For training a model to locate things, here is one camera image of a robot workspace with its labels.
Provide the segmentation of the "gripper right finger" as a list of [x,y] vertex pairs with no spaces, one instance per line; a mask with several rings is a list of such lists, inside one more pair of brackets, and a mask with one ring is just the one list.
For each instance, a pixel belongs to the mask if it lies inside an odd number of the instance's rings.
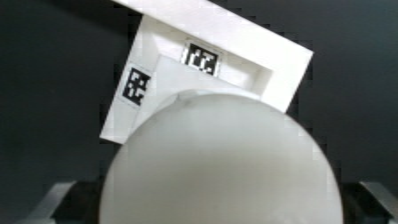
[[342,185],[345,224],[398,224],[398,197],[381,182]]

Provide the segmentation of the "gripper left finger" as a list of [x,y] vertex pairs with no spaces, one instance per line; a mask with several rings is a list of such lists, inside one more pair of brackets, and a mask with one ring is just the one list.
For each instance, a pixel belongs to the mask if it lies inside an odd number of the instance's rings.
[[100,224],[98,181],[59,182],[24,219],[24,224]]

